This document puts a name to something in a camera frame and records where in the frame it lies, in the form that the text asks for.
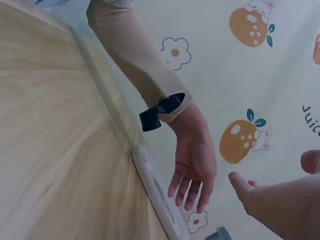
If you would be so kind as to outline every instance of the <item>wooden surface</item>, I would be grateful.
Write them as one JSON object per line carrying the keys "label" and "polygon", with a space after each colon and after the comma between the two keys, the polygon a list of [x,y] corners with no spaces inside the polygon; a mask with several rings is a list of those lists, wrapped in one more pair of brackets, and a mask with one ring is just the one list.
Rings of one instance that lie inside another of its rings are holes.
{"label": "wooden surface", "polygon": [[139,127],[99,51],[1,1],[0,240],[166,240],[130,158]]}

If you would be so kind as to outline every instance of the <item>palm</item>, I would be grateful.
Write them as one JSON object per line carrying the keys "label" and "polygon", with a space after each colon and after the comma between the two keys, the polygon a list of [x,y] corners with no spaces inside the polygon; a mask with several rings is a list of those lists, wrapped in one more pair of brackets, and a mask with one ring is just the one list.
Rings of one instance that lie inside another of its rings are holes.
{"label": "palm", "polygon": [[174,191],[179,185],[176,195],[176,204],[180,206],[188,190],[185,209],[189,211],[194,205],[196,196],[203,183],[198,212],[201,212],[209,203],[210,194],[213,190],[213,181],[216,176],[214,145],[209,139],[199,139],[191,134],[178,137],[175,152],[175,172],[171,182],[171,190]]}

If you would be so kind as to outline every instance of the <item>gray object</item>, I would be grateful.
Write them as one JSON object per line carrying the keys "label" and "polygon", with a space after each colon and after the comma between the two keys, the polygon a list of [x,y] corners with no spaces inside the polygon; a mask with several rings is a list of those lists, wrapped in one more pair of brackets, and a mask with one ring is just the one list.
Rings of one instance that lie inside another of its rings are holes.
{"label": "gray object", "polygon": [[210,236],[207,236],[204,240],[232,240],[228,231],[224,226],[218,227],[216,232]]}

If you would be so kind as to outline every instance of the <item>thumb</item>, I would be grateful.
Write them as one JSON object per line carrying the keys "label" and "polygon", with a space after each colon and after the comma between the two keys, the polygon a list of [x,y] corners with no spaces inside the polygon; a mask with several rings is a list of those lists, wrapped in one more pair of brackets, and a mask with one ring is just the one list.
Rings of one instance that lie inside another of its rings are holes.
{"label": "thumb", "polygon": [[320,172],[320,150],[309,150],[301,156],[301,167],[308,174]]}
{"label": "thumb", "polygon": [[243,206],[246,208],[246,204],[248,202],[249,193],[255,187],[250,185],[239,173],[231,172],[229,174],[229,180],[232,187],[235,190],[236,195],[239,200],[242,202]]}

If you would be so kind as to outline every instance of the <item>sleeve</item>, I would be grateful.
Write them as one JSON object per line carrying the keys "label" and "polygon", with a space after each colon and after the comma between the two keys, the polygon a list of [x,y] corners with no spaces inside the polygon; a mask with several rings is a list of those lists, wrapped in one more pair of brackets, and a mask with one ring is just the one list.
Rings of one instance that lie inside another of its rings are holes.
{"label": "sleeve", "polygon": [[173,107],[170,113],[160,110],[160,120],[166,123],[173,121],[191,104],[191,94],[146,33],[134,8],[120,8],[95,0],[90,3],[87,17],[107,53],[150,109],[173,95],[178,96],[181,101],[178,107]]}

